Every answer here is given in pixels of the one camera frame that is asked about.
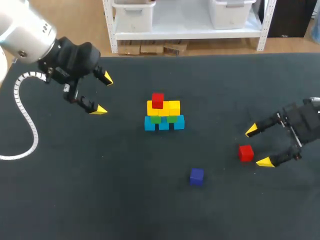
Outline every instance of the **stacked blocks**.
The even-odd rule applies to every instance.
[[[152,100],[146,102],[147,116],[144,118],[144,130],[169,130],[173,124],[174,130],[185,129],[185,118],[180,115],[180,101],[165,101],[163,93],[153,93]]]
[[[201,168],[192,168],[190,174],[190,185],[202,186],[204,183],[205,171]]]
[[[238,156],[241,162],[251,162],[254,159],[254,151],[250,145],[239,146]]]

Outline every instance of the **white cable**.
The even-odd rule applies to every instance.
[[[20,94],[19,94],[19,89],[20,89],[21,83],[23,82],[23,80],[30,78],[30,77],[36,77],[44,82],[46,81],[46,75],[44,75],[40,72],[34,72],[34,71],[26,72],[26,73],[22,74],[21,76],[19,76],[18,79],[15,81],[13,96],[14,96],[14,100],[15,100],[16,105],[18,106],[19,110],[21,111],[22,115],[24,116],[25,120],[28,122],[28,124],[32,130],[33,144],[28,151],[26,151],[22,154],[15,155],[15,156],[2,156],[2,155],[0,155],[0,160],[22,159],[22,158],[30,155],[37,148],[37,145],[39,142],[38,131],[37,131],[37,128],[36,128],[34,122],[31,119],[31,117],[27,113],[25,107],[21,103]]]

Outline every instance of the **wooden floor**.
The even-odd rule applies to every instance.
[[[74,43],[93,43],[102,56],[111,53],[102,0],[29,0],[58,30],[58,37],[67,36]],[[186,55],[256,54],[256,38],[193,40]],[[307,33],[304,38],[269,38],[263,53],[320,52]]]

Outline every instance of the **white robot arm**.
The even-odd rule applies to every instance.
[[[22,154],[0,155],[0,160],[24,158],[38,145],[36,126],[19,96],[22,81],[29,77],[36,77],[46,83],[54,80],[64,85],[64,99],[69,103],[77,103],[88,114],[101,115],[107,112],[99,104],[80,95],[78,91],[80,80],[89,74],[93,74],[106,86],[113,84],[108,72],[99,66],[99,50],[90,42],[75,45],[66,37],[56,39],[56,36],[56,28],[35,11],[28,0],[0,0],[0,86],[8,70],[2,48],[23,63],[37,62],[41,71],[22,74],[16,80],[13,90],[14,100],[32,130],[33,144]]]
[[[46,56],[56,36],[56,28],[28,0],[0,0],[0,82],[8,67],[1,47],[30,64]]]
[[[0,87],[3,80],[6,77],[7,70],[8,70],[8,63],[7,63],[6,55],[2,50],[2,48],[0,47]]]

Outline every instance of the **white storage bin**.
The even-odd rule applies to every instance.
[[[211,21],[215,29],[245,27],[251,5],[256,0],[209,0]]]
[[[125,33],[150,32],[155,5],[149,0],[114,0],[117,28]]]

